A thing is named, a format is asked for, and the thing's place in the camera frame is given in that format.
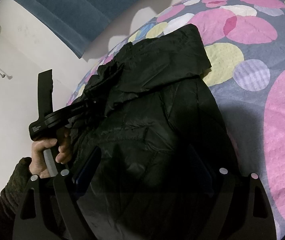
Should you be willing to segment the dark knit left sleeve forearm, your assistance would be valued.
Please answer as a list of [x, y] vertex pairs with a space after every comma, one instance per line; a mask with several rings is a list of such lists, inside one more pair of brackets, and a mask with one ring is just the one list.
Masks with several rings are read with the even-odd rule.
[[31, 177], [31, 158], [20, 159], [6, 186], [0, 192], [0, 240], [12, 239], [15, 215]]

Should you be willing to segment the person's left hand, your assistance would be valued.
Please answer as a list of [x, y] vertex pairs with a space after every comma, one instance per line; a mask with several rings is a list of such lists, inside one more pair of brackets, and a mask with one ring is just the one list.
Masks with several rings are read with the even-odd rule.
[[34, 141], [31, 147], [32, 175], [40, 178], [54, 177], [58, 174], [56, 164], [66, 164], [71, 160], [70, 135], [65, 130], [61, 139], [42, 139]]

